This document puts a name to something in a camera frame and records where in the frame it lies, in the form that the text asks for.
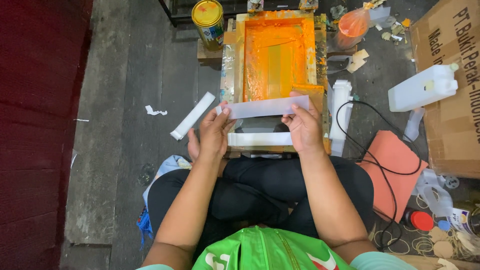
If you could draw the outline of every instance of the cardboard box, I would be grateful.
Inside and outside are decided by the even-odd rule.
[[[480,7],[440,0],[411,27],[417,72],[457,63],[456,95],[425,106],[429,164],[437,174],[480,178]]]

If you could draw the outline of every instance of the black cable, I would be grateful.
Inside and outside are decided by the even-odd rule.
[[[345,130],[342,129],[342,127],[340,126],[340,123],[338,122],[338,112],[342,109],[343,106],[349,104],[349,103],[359,103],[359,104],[363,104],[363,105],[367,105],[368,107],[370,107],[372,110],[374,110],[383,120],[385,120],[385,122],[387,122],[390,126],[392,126],[395,130],[397,130],[399,133],[401,133],[401,135],[405,136],[405,138],[407,138],[412,144],[413,146],[415,147],[415,150],[417,151],[417,155],[419,157],[419,165],[418,165],[418,168],[413,171],[413,172],[395,172],[393,170],[389,170],[385,167],[383,167],[382,165],[380,165],[380,163],[378,162],[377,158],[372,154],[370,153],[370,151],[368,149],[366,149],[365,147],[363,147],[359,142],[357,142],[354,138],[352,138],[350,135],[347,134],[347,132]],[[392,194],[392,198],[393,198],[393,202],[394,202],[394,213],[393,213],[393,217],[390,218],[388,217],[387,215],[379,212],[379,211],[376,211],[377,213],[381,213],[382,215],[388,217],[390,219],[390,223],[385,227],[385,229],[382,231],[382,233],[380,234],[380,247],[378,248],[379,251],[384,251],[386,248],[392,246],[393,244],[395,244],[399,239],[400,237],[402,236],[402,230],[400,229],[400,236],[394,240],[392,243],[390,244],[387,244],[387,245],[384,245],[383,243],[383,237],[384,237],[384,233],[385,231],[390,228],[394,223],[396,225],[398,225],[398,223],[395,221],[396,219],[396,215],[397,215],[397,211],[398,211],[398,205],[397,205],[397,202],[396,202],[396,198],[395,198],[395,194],[393,192],[393,188],[392,186],[390,185],[390,182],[388,181],[387,179],[387,176],[385,174],[385,171],[388,171],[388,172],[391,172],[391,173],[395,173],[395,174],[399,174],[399,175],[412,175],[412,174],[415,174],[417,173],[420,168],[421,168],[421,162],[422,162],[422,159],[420,158],[420,151],[418,149],[418,147],[413,143],[413,141],[408,137],[406,136],[399,128],[397,128],[396,126],[394,126],[390,121],[388,121],[377,109],[375,109],[372,105],[368,104],[367,102],[364,102],[364,101],[359,101],[359,100],[351,100],[351,101],[347,101],[345,102],[342,106],[340,106],[340,108],[338,108],[338,111],[337,111],[337,114],[336,114],[336,123],[338,125],[338,127],[340,128],[340,130],[345,133],[345,135],[347,136],[347,138],[349,138],[352,142],[354,142],[355,144],[357,144],[360,148],[362,148],[363,150],[365,150],[374,160],[375,162],[371,161],[371,160],[363,160],[363,159],[355,159],[357,161],[365,161],[365,162],[369,162],[369,163],[372,163],[372,164],[375,164],[377,165],[379,168],[380,168],[380,171],[382,172],[384,178],[385,178],[385,181],[388,185],[388,188],[390,189],[390,193]]]

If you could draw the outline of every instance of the blue bottle cap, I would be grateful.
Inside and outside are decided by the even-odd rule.
[[[444,231],[448,231],[450,229],[450,222],[438,221],[438,227]]]

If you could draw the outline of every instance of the red bottle cap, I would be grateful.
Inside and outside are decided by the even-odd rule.
[[[433,228],[433,219],[425,212],[413,212],[410,216],[410,221],[412,221],[412,224],[415,228],[422,231],[429,231]]]

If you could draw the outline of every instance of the orange plastic bag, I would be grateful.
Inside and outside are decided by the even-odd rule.
[[[338,22],[338,32],[334,37],[335,49],[345,50],[359,43],[367,33],[369,23],[368,8],[359,8],[343,15]]]

